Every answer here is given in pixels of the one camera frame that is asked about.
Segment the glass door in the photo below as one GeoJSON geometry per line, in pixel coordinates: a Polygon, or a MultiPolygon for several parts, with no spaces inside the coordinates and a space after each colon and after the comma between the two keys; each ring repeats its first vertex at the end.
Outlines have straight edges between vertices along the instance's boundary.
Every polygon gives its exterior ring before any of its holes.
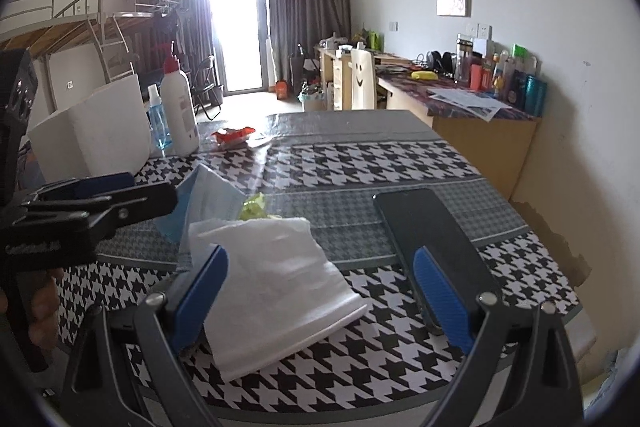
{"type": "Polygon", "coordinates": [[[267,0],[211,0],[225,94],[268,90],[267,0]]]}

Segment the finger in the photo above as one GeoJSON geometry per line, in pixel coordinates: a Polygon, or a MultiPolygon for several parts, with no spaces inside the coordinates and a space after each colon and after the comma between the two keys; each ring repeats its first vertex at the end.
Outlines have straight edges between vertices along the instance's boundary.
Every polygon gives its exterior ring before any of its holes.
{"type": "Polygon", "coordinates": [[[53,277],[33,295],[31,312],[37,321],[41,321],[58,311],[60,298],[53,277]]]}
{"type": "Polygon", "coordinates": [[[47,270],[47,274],[54,277],[56,282],[60,283],[65,276],[65,271],[62,268],[54,268],[53,270],[47,270]]]}
{"type": "Polygon", "coordinates": [[[29,326],[29,338],[34,346],[51,351],[58,341],[58,314],[53,314],[29,326]]]}

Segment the floor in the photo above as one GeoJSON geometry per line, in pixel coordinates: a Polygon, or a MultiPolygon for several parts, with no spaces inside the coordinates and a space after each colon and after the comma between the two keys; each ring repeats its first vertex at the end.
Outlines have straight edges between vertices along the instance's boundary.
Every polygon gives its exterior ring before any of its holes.
{"type": "MultiPolygon", "coordinates": [[[[208,108],[213,116],[218,110],[208,108]]],[[[252,92],[248,94],[234,94],[226,96],[222,103],[222,112],[216,120],[238,121],[243,118],[267,116],[281,112],[302,112],[302,104],[294,98],[286,101],[278,100],[273,92],[252,92]]],[[[198,122],[207,122],[207,117],[201,111],[197,115],[198,122]]]]}

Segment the peeling paint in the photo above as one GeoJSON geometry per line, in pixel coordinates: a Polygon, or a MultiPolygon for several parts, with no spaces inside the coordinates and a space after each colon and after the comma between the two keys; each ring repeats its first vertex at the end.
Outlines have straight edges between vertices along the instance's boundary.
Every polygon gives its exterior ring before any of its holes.
{"type": "Polygon", "coordinates": [[[518,201],[510,201],[510,203],[540,238],[553,260],[558,263],[562,272],[569,279],[569,284],[573,288],[582,285],[591,273],[591,266],[585,258],[580,254],[574,255],[569,249],[567,240],[551,230],[545,219],[529,203],[518,201]]]}

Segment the human hand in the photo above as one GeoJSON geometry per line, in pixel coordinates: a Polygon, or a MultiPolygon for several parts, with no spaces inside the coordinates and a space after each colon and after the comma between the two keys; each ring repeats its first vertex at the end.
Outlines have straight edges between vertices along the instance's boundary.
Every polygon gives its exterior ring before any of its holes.
{"type": "MultiPolygon", "coordinates": [[[[56,281],[62,281],[62,268],[48,270],[49,278],[31,299],[31,313],[35,322],[29,326],[31,342],[43,351],[52,351],[58,340],[58,307],[60,298],[56,289],[56,281]]],[[[6,313],[7,299],[0,291],[0,313],[6,313]]]]}

